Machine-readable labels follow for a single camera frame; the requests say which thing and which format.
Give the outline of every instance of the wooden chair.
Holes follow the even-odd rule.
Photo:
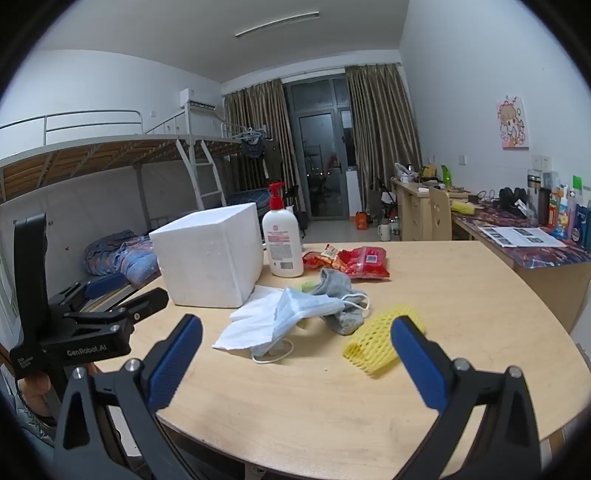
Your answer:
[[[452,209],[449,195],[443,190],[429,188],[431,201],[431,239],[446,241],[452,239]]]

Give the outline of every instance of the blanket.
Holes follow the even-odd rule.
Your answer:
[[[158,272],[158,260],[148,235],[131,230],[99,238],[86,247],[84,266],[93,275],[122,273],[134,287]]]

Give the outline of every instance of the face mask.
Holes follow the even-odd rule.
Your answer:
[[[272,339],[268,343],[252,348],[253,357],[263,356],[267,353],[301,319],[322,317],[341,312],[347,304],[360,308],[349,301],[343,301],[328,295],[311,295],[287,287],[283,291],[275,309]]]
[[[277,296],[277,291],[269,290],[265,295],[249,300],[233,312],[230,315],[232,323],[222,332],[213,347],[222,350],[249,348],[255,362],[276,362],[293,350],[293,344],[289,340],[284,340],[290,346],[289,351],[278,358],[263,361],[257,357],[265,355],[274,346],[279,347],[282,337],[301,319],[335,314],[348,306],[367,309],[347,300],[349,296],[338,299],[327,295],[311,295],[289,287],[283,290],[279,298]]]

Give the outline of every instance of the white foam box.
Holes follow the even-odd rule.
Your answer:
[[[261,275],[255,203],[194,212],[150,233],[176,305],[237,308]]]

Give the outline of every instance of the lotion bottle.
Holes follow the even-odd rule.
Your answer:
[[[304,272],[300,227],[296,216],[285,208],[279,196],[283,182],[271,183],[269,212],[262,219],[271,273],[277,277],[299,277]]]

